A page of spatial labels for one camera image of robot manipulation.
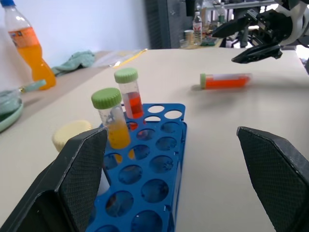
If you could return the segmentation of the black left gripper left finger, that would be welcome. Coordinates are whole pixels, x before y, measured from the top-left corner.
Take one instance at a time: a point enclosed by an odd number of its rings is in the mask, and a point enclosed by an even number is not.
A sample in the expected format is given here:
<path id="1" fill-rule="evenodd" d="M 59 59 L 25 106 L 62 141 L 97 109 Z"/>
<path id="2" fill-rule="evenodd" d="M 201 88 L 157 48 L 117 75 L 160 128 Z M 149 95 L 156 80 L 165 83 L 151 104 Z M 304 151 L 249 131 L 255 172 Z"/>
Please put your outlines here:
<path id="1" fill-rule="evenodd" d="M 69 139 L 56 159 L 33 181 L 2 232 L 86 231 L 101 179 L 108 130 L 96 128 Z"/>

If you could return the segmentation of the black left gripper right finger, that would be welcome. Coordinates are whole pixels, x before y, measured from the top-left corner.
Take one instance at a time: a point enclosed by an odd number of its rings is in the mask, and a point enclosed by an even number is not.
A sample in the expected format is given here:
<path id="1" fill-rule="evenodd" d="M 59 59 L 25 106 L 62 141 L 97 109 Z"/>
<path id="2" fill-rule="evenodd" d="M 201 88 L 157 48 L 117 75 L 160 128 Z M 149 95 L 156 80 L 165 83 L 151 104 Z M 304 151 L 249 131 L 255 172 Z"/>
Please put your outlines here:
<path id="1" fill-rule="evenodd" d="M 250 180 L 277 232 L 309 230 L 309 162 L 285 138 L 239 126 Z"/>

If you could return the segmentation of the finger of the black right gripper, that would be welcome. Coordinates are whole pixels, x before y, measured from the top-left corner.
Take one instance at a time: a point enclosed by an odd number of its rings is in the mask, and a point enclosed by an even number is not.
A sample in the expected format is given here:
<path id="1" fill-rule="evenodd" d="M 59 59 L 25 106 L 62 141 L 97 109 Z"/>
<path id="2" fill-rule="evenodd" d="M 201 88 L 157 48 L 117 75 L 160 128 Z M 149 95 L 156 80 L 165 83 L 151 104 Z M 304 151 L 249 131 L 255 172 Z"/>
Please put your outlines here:
<path id="1" fill-rule="evenodd" d="M 266 58 L 279 59 L 281 56 L 282 51 L 278 44 L 260 44 L 258 46 L 251 47 L 232 58 L 232 62 L 248 64 L 251 62 L 258 62 Z"/>
<path id="2" fill-rule="evenodd" d="M 215 29 L 212 33 L 212 37 L 226 38 L 235 34 L 236 32 L 243 30 L 248 25 L 249 25 L 249 19 L 247 17 L 233 19 Z"/>

